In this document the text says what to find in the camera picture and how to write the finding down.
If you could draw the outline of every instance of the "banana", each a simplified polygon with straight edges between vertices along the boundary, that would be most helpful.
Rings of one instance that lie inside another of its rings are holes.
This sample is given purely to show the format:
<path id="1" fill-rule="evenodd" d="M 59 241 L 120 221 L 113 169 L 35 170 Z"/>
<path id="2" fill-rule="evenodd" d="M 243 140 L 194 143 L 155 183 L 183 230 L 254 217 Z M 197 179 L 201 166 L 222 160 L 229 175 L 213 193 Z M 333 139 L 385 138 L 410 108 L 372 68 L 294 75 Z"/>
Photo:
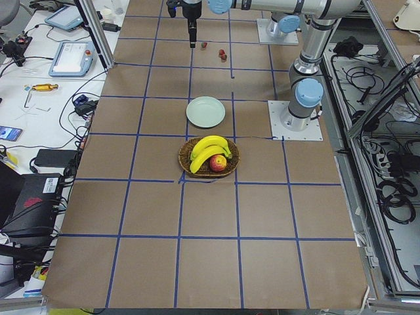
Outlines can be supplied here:
<path id="1" fill-rule="evenodd" d="M 194 159 L 193 162 L 190 164 L 190 171 L 191 173 L 195 174 L 198 172 L 200 167 L 203 165 L 204 162 L 207 161 L 212 156 L 216 154 L 226 154 L 226 151 L 221 146 L 212 145 L 206 147 L 200 154 Z"/>
<path id="2" fill-rule="evenodd" d="M 197 142 L 197 144 L 192 148 L 190 156 L 191 161 L 194 161 L 200 155 L 200 153 L 202 153 L 204 149 L 206 149 L 209 146 L 220 146 L 224 149 L 225 152 L 223 152 L 223 154 L 227 158 L 232 157 L 232 153 L 229 150 L 228 141 L 222 136 L 213 135 L 205 136 L 199 142 Z"/>

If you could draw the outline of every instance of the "blue joint cap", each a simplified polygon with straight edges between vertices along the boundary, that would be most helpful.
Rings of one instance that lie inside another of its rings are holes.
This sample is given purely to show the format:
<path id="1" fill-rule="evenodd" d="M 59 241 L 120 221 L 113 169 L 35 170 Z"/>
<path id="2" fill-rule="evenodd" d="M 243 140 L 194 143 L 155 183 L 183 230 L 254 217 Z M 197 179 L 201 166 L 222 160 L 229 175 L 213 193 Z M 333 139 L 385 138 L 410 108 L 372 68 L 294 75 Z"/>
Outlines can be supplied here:
<path id="1" fill-rule="evenodd" d="M 296 15 L 288 15 L 282 18 L 279 22 L 280 31 L 283 33 L 291 33 L 298 29 L 301 24 L 301 19 Z"/>
<path id="2" fill-rule="evenodd" d="M 233 0 L 207 0 L 211 12 L 223 14 L 230 10 Z"/>
<path id="3" fill-rule="evenodd" d="M 319 104 L 324 95 L 322 84 L 315 79 L 303 79 L 297 84 L 295 96 L 300 105 L 313 108 Z"/>

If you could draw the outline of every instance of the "small red fruit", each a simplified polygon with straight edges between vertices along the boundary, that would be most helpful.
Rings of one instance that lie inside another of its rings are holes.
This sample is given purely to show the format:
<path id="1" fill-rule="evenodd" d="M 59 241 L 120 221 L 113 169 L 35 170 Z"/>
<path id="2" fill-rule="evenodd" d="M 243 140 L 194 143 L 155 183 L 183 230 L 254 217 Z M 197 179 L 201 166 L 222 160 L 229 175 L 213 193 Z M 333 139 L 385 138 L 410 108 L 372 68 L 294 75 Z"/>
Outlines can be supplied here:
<path id="1" fill-rule="evenodd" d="M 226 168 L 227 165 L 228 162 L 226 158 L 220 154 L 210 157 L 210 169 L 213 172 L 221 172 Z"/>

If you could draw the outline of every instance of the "screwdriver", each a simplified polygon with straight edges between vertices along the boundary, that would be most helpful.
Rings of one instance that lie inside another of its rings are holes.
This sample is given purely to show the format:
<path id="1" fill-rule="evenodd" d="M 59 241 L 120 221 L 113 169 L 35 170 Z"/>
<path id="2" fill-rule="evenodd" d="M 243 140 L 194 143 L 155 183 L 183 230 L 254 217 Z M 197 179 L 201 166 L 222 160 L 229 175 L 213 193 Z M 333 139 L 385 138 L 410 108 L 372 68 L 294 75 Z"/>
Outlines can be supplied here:
<path id="1" fill-rule="evenodd" d="M 31 88 L 31 90 L 39 91 L 39 92 L 49 92 L 49 91 L 57 90 L 57 89 L 58 89 L 58 84 L 50 84 L 50 83 L 33 85 Z"/>

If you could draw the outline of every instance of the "white sticker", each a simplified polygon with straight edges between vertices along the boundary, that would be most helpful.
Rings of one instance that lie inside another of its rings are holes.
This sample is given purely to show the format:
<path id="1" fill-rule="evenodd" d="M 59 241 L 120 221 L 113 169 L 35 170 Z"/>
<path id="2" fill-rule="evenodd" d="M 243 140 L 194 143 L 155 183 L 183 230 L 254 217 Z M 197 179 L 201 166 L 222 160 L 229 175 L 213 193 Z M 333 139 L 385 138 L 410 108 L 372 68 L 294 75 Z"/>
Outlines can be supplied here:
<path id="1" fill-rule="evenodd" d="M 58 184 L 58 178 L 47 178 L 44 185 L 44 191 L 42 191 L 44 194 L 51 194 L 55 192 L 55 189 L 57 188 Z"/>

